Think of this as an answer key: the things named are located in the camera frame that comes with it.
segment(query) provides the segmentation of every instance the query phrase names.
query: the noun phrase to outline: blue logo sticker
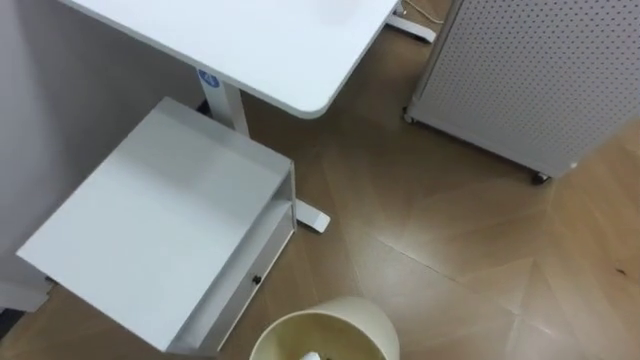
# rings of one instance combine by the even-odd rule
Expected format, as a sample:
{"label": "blue logo sticker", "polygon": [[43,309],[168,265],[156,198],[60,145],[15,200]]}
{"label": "blue logo sticker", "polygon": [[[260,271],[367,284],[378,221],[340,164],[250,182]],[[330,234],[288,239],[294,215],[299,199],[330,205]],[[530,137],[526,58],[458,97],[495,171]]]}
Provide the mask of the blue logo sticker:
{"label": "blue logo sticker", "polygon": [[200,76],[200,79],[202,79],[202,81],[207,83],[207,85],[211,86],[212,88],[220,87],[220,81],[218,81],[218,78],[209,74],[208,72],[198,69],[198,76]]}

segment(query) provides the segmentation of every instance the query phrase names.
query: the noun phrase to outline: beige trash bin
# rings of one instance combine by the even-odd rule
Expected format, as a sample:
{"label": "beige trash bin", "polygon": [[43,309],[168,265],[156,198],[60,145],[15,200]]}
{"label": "beige trash bin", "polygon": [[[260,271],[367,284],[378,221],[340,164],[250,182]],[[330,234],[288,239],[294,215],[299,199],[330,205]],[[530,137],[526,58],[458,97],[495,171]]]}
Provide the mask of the beige trash bin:
{"label": "beige trash bin", "polygon": [[345,297],[279,319],[260,336],[250,360],[299,360],[312,353],[322,360],[399,360],[400,344],[382,310]]}

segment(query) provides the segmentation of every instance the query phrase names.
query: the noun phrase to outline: white pegboard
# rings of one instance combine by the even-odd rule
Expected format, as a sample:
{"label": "white pegboard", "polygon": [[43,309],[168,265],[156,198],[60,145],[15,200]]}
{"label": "white pegboard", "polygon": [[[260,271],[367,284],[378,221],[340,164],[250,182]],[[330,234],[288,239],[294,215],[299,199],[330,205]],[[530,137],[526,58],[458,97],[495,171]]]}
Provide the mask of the white pegboard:
{"label": "white pegboard", "polygon": [[458,1],[410,113],[561,175],[640,109],[639,4]]}

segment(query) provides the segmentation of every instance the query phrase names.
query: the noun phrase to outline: desk leg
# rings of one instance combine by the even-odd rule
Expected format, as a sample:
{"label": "desk leg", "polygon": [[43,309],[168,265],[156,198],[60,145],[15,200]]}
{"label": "desk leg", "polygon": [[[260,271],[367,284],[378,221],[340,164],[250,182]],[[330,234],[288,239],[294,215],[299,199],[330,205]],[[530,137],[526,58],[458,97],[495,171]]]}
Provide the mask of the desk leg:
{"label": "desk leg", "polygon": [[436,33],[433,32],[433,30],[427,28],[426,26],[416,24],[413,21],[404,19],[402,17],[404,14],[405,10],[402,6],[402,2],[400,1],[398,2],[398,5],[396,5],[393,14],[389,15],[389,18],[387,19],[387,25],[408,33],[419,40],[428,43],[433,43],[435,41]]}
{"label": "desk leg", "polygon": [[[198,77],[213,118],[250,137],[240,90],[231,84],[219,81],[218,78],[204,70],[198,69]],[[328,215],[302,200],[296,199],[295,208],[297,220],[319,233],[323,233],[331,221]]]}

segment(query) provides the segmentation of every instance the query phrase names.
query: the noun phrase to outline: wooden floor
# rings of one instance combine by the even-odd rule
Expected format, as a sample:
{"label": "wooden floor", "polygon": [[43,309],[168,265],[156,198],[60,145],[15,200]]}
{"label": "wooden floor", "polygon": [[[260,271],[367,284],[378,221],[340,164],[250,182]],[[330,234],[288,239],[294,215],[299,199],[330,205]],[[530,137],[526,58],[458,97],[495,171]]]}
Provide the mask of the wooden floor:
{"label": "wooden floor", "polygon": [[[640,123],[532,187],[526,170],[401,121],[429,49],[385,30],[315,121],[245,98],[254,138],[296,161],[299,195],[333,221],[294,236],[223,359],[247,359],[274,319],[343,295],[387,312],[403,360],[640,359]],[[179,357],[57,288],[0,358]]]}

